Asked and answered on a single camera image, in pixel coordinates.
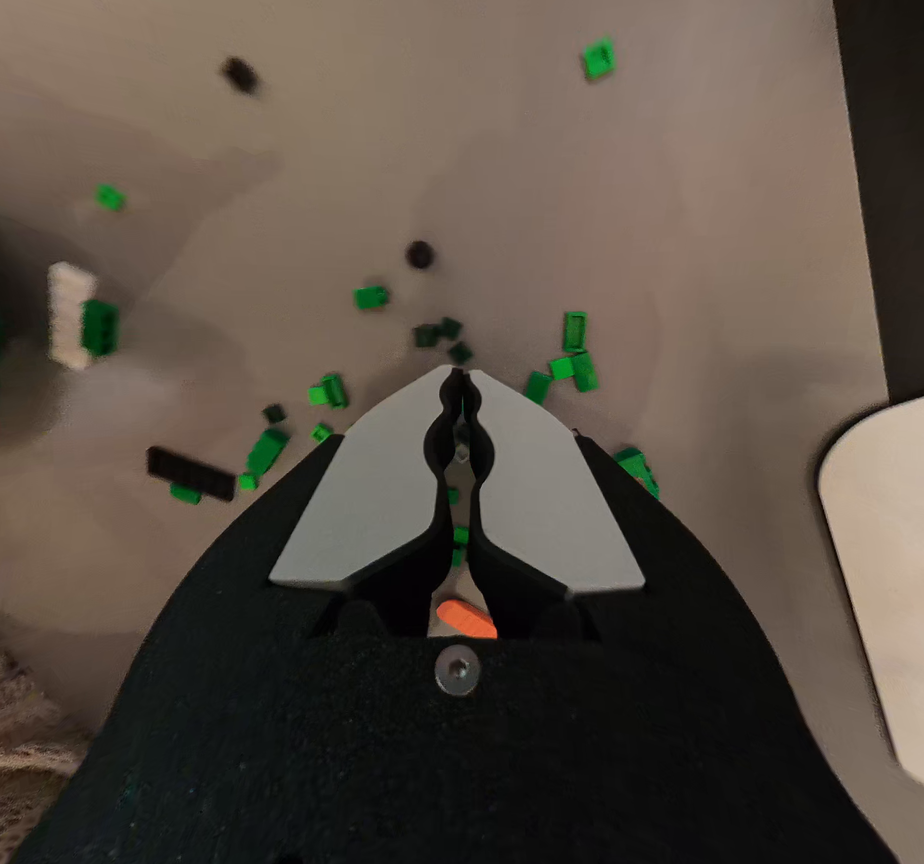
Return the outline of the white book stand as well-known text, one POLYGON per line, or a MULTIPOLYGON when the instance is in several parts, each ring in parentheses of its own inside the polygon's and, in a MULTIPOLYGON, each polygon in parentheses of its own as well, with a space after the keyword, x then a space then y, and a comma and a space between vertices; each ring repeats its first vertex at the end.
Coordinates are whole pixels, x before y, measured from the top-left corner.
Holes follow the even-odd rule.
POLYGON ((846 430, 817 490, 899 766, 923 782, 923 399, 846 430))

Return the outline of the person's cream knit sweater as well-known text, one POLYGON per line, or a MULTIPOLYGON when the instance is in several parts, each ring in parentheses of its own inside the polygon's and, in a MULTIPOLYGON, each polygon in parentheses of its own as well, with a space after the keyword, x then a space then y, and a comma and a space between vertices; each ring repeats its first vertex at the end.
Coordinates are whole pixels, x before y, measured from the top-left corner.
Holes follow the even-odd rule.
POLYGON ((83 762, 90 736, 1 652, 1 861, 17 849, 83 762))

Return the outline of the orange brick separator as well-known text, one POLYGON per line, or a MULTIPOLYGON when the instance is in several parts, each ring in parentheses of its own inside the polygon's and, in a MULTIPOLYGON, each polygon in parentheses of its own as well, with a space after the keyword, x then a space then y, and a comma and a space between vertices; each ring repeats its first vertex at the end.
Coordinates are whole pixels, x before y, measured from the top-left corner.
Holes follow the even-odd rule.
POLYGON ((461 599, 445 599, 437 606, 436 616, 457 634, 469 639, 498 638, 498 631, 491 616, 461 599))

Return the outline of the white lego brick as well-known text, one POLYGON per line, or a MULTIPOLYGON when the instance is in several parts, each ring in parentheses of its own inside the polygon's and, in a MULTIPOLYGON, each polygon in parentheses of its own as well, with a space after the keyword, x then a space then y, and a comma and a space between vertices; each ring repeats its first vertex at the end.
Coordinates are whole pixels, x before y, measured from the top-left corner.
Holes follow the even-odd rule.
POLYGON ((85 370, 91 355, 83 345, 83 306, 96 296, 97 277, 66 261, 47 272, 48 357, 73 372, 85 370))

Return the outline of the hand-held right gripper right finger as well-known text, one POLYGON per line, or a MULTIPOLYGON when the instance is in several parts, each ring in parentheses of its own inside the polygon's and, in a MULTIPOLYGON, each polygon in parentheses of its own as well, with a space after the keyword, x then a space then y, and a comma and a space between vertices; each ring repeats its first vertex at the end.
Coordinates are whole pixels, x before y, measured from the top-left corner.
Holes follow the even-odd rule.
POLYGON ((575 434, 545 408, 482 371, 479 428, 492 462, 479 489, 487 541, 572 595, 638 591, 645 580, 575 434))

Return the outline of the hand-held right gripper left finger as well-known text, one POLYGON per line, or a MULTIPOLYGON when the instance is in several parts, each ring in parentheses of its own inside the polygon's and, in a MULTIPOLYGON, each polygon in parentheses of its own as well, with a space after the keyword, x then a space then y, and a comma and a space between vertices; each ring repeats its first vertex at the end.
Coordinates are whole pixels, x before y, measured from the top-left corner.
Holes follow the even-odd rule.
POLYGON ((343 591, 428 531, 447 496, 462 405, 462 370, 438 366, 349 427, 271 583, 343 591))

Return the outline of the black lego plate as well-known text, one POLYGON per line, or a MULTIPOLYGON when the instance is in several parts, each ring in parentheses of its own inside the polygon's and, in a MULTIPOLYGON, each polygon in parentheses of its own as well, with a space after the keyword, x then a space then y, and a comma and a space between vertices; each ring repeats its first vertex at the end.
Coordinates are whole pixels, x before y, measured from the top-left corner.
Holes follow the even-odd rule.
POLYGON ((234 500, 237 488, 235 474, 162 446, 148 448, 146 468, 150 476, 199 495, 226 503, 234 500))

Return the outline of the green lego brick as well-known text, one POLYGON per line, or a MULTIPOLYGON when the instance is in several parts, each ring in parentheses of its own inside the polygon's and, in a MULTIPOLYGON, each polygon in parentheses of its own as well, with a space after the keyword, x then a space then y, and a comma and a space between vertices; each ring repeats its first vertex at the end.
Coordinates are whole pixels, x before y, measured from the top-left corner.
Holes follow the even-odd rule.
POLYGON ((120 312, 116 305, 88 299, 81 305, 81 346, 93 359, 110 356, 119 345, 120 312))

